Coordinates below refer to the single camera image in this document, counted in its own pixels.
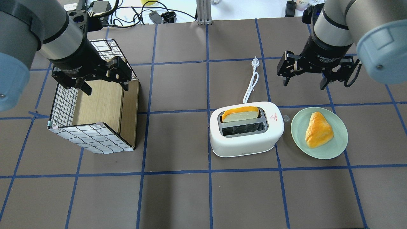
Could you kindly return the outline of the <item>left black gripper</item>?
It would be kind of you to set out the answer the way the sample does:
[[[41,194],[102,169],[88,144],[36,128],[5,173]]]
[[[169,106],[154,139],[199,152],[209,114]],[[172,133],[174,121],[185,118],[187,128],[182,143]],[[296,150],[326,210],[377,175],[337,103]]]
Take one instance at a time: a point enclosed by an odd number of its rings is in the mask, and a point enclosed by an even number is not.
[[[61,60],[53,60],[52,78],[66,89],[74,87],[91,96],[92,88],[86,81],[104,80],[118,83],[128,91],[132,70],[120,56],[102,59],[89,40],[79,49]]]

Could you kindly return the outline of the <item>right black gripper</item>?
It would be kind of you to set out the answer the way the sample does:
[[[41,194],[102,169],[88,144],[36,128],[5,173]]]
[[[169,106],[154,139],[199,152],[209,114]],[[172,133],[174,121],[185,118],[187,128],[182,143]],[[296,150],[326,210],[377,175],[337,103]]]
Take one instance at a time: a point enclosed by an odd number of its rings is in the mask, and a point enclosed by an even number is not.
[[[343,82],[350,87],[356,81],[362,68],[362,62],[352,56],[346,56],[350,45],[333,46],[324,43],[315,35],[310,35],[301,54],[295,55],[285,51],[277,65],[278,76],[283,77],[286,87],[292,77],[304,73],[321,73],[320,90],[324,90],[329,83]]]

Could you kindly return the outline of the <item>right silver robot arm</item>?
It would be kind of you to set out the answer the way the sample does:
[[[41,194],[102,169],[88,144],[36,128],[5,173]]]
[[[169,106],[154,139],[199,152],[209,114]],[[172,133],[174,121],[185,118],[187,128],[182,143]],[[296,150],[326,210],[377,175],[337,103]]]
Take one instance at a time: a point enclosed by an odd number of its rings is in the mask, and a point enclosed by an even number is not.
[[[313,27],[301,54],[285,51],[277,74],[321,73],[320,89],[339,81],[350,87],[362,66],[381,84],[406,82],[405,0],[327,0],[310,6],[302,22]]]

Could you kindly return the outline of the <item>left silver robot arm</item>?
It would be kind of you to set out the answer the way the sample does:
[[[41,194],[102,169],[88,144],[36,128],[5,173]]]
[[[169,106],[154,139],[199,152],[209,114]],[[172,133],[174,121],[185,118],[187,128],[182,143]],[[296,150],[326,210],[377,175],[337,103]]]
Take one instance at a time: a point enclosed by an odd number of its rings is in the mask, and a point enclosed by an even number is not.
[[[104,60],[87,39],[89,31],[102,27],[100,18],[118,8],[90,14],[67,12],[56,0],[1,1],[1,111],[14,108],[29,82],[35,53],[39,51],[55,67],[52,77],[66,89],[91,95],[88,81],[116,82],[124,90],[132,80],[132,69],[115,56]]]

